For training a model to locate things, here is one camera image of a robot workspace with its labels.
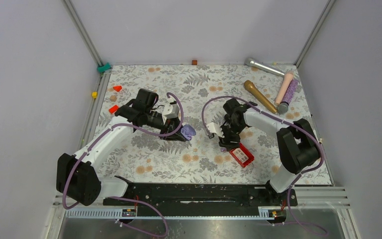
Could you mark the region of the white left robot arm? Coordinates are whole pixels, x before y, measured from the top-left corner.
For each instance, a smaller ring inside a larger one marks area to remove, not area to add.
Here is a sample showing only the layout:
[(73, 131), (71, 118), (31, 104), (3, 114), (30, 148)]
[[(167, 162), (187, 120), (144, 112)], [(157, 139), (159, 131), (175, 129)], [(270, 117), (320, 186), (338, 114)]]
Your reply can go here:
[(140, 131), (151, 139), (187, 142), (196, 135), (179, 118), (184, 113), (179, 99), (167, 93), (169, 102), (159, 113), (157, 93), (140, 89), (137, 96), (119, 107), (102, 132), (74, 154), (62, 154), (57, 162), (56, 189), (62, 193), (62, 205), (69, 210), (78, 204), (89, 206), (97, 199), (115, 197), (127, 205), (134, 200), (129, 182), (121, 178), (101, 178), (96, 171), (109, 155), (131, 135)]

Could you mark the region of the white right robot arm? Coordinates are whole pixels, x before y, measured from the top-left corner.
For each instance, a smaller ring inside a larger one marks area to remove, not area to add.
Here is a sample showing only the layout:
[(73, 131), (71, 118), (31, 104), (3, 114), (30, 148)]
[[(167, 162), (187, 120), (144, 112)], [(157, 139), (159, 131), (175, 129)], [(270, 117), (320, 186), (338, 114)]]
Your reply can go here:
[(278, 205), (298, 175), (321, 157), (319, 142), (310, 123), (305, 119), (289, 122), (254, 105), (240, 104), (237, 99), (227, 100), (223, 109), (226, 114), (225, 122), (220, 126), (219, 145), (227, 151), (243, 151), (240, 134), (247, 127), (276, 137), (281, 166), (267, 182), (265, 197), (268, 203)]

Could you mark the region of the lavender oval case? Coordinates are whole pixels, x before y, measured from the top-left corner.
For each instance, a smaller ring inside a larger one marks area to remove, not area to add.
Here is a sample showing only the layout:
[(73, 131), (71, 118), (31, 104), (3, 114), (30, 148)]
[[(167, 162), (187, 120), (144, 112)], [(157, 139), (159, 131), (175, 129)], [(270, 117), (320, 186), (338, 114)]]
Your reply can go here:
[(196, 131), (191, 125), (185, 124), (181, 128), (181, 134), (186, 141), (191, 141), (196, 136)]

